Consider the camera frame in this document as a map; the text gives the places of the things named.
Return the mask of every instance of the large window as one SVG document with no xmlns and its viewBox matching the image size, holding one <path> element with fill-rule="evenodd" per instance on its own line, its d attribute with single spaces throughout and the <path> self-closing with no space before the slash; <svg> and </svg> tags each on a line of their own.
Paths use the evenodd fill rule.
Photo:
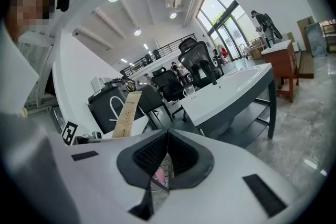
<svg viewBox="0 0 336 224">
<path fill-rule="evenodd" d="M 249 16 L 235 0 L 203 0 L 197 19 L 214 44 L 222 44 L 231 60 L 241 58 L 238 47 L 258 38 Z"/>
</svg>

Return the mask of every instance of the office chair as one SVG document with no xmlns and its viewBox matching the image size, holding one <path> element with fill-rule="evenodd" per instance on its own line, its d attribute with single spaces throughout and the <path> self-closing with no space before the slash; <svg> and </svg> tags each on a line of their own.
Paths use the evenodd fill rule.
<svg viewBox="0 0 336 224">
<path fill-rule="evenodd" d="M 140 89 L 138 89 L 138 91 L 141 91 L 141 97 L 139 99 L 138 106 L 148 116 L 148 118 L 150 119 L 150 121 L 152 122 L 152 124 L 155 126 L 156 129 L 158 128 L 156 127 L 154 121 L 152 120 L 149 112 L 153 111 L 154 109 L 157 109 L 160 106 L 163 106 L 170 120 L 173 121 L 172 115 L 170 114 L 165 103 L 162 101 L 162 97 L 157 88 L 150 86 L 150 85 L 145 85 L 141 87 Z"/>
<path fill-rule="evenodd" d="M 151 56 L 150 56 L 149 54 L 146 54 L 146 55 L 145 55 L 145 59 L 146 59 L 146 61 L 147 61 L 147 64 L 150 64 L 150 63 L 153 62 L 153 60 L 152 60 L 152 58 L 151 58 Z"/>
<path fill-rule="evenodd" d="M 173 71 L 171 70 L 167 71 L 164 67 L 162 67 L 159 70 L 154 71 L 153 75 L 154 77 L 152 78 L 152 81 L 157 86 L 159 86 L 159 90 L 162 92 L 163 97 L 165 97 L 167 102 L 181 100 L 184 98 L 183 95 L 184 87 L 179 83 Z M 173 112 L 172 116 L 174 117 L 174 114 L 176 114 L 181 110 L 183 110 L 182 106 L 175 112 Z M 185 111 L 183 111 L 182 120 L 184 122 L 186 122 L 187 120 Z"/>
<path fill-rule="evenodd" d="M 153 50 L 153 54 L 156 60 L 159 60 L 161 58 L 161 55 L 159 54 L 158 50 Z"/>
<path fill-rule="evenodd" d="M 220 71 L 213 64 L 213 60 L 203 41 L 200 41 L 197 44 L 192 44 L 191 48 L 179 55 L 178 58 L 191 73 L 193 84 L 199 88 L 207 86 L 210 83 L 216 84 L 216 80 L 224 74 L 218 59 L 217 64 Z M 201 78 L 200 69 L 206 74 L 205 78 Z"/>
<path fill-rule="evenodd" d="M 194 47 L 197 44 L 197 40 L 193 39 L 192 37 L 188 37 L 184 41 L 181 42 L 179 45 L 179 49 L 181 53 L 186 52 L 188 49 Z"/>
</svg>

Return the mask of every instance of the black metal railing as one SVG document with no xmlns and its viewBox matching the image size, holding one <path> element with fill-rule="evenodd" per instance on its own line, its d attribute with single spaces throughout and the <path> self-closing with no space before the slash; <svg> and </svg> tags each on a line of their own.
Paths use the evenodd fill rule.
<svg viewBox="0 0 336 224">
<path fill-rule="evenodd" d="M 174 42 L 171 42 L 164 47 L 156 49 L 157 52 L 154 50 L 152 54 L 149 55 L 149 57 L 146 56 L 142 57 L 141 59 L 133 62 L 134 66 L 126 67 L 125 69 L 123 69 L 123 71 L 125 72 L 126 76 L 129 77 L 130 75 L 134 74 L 135 72 L 139 71 L 145 66 L 148 66 L 151 63 L 155 62 L 156 60 L 159 60 L 161 57 L 171 54 L 172 52 L 178 50 L 178 46 L 181 44 L 181 42 L 190 37 L 196 39 L 195 33 L 180 38 L 178 40 L 175 40 Z"/>
</svg>

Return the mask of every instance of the tile floor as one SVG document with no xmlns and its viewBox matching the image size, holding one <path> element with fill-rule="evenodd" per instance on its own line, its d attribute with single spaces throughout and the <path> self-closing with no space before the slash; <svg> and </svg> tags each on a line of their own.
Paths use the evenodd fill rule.
<svg viewBox="0 0 336 224">
<path fill-rule="evenodd" d="M 263 63 L 262 60 L 237 60 L 223 66 L 225 73 L 235 68 Z M 315 58 L 315 78 L 300 79 L 294 103 L 277 98 L 277 119 L 274 138 L 267 131 L 247 148 L 291 181 L 301 193 L 317 187 L 328 174 L 335 158 L 336 147 L 336 55 Z M 179 104 L 173 105 L 175 111 Z M 165 112 L 159 113 L 163 128 L 198 133 L 192 122 L 182 121 L 182 112 L 171 123 Z"/>
</svg>

